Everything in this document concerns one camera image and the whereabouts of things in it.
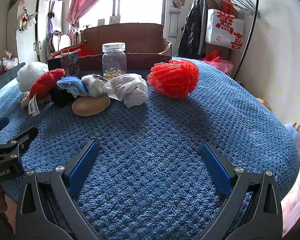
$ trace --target black cloth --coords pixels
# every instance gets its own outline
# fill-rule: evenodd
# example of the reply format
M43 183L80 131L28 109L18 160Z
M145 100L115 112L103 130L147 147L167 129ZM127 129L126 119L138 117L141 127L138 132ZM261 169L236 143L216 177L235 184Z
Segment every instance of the black cloth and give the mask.
M186 25L178 48L179 57L200 59L206 56L205 54L198 55L202 23L200 3L201 0L197 0L186 17Z
M49 93L51 95L51 101L59 107L65 107L67 104L76 100L66 89L60 89L59 87L51 88Z

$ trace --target white wardrobe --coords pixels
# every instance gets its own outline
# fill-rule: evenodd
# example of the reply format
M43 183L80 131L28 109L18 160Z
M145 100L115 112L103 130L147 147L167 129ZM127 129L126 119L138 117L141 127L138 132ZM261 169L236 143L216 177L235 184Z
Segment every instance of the white wardrobe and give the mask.
M13 57L26 64L33 61L47 63L46 38L49 33L48 13L53 12L51 19L53 31L61 31L62 1L58 0L25 0L28 15L39 12L36 25L28 30L17 30L17 22L22 15L23 4L17 2L8 12L7 46Z

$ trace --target hanging plush doll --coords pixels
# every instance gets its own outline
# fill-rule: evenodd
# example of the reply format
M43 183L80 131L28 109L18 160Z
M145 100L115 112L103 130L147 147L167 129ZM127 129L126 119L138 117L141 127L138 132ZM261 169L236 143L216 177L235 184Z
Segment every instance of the hanging plush doll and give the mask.
M33 24L36 24L37 21L35 20L35 16L38 14L38 12L28 15L28 11L25 7L23 7L22 10L22 16L19 19L18 22L18 30L23 31L29 29Z

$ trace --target blue towel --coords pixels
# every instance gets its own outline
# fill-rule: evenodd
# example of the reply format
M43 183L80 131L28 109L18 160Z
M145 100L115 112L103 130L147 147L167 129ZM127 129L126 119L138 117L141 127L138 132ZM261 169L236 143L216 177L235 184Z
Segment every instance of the blue towel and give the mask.
M87 86L84 85L77 77L64 77L57 81L57 86L61 89L67 89L67 91L71 93L74 98L77 98L77 96L90 96Z
M126 108L113 100L91 117L53 103L29 116L15 86L0 98L0 117L10 118L0 143L37 126L22 162L26 170L45 172L65 165L97 138L99 156L77 201L94 228L107 240L195 239L224 200L199 156L204 142L247 171L272 170L281 197L294 184L300 161L288 130L270 111L221 71L192 61L199 83L186 100L149 87L141 106ZM15 201L22 180L2 184Z

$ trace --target glass jar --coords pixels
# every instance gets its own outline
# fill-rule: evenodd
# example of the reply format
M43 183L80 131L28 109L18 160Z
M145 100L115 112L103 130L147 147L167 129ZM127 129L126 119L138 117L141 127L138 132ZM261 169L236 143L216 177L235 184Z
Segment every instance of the glass jar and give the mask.
M112 79L127 72L126 44L121 42L102 45L102 70L106 79Z

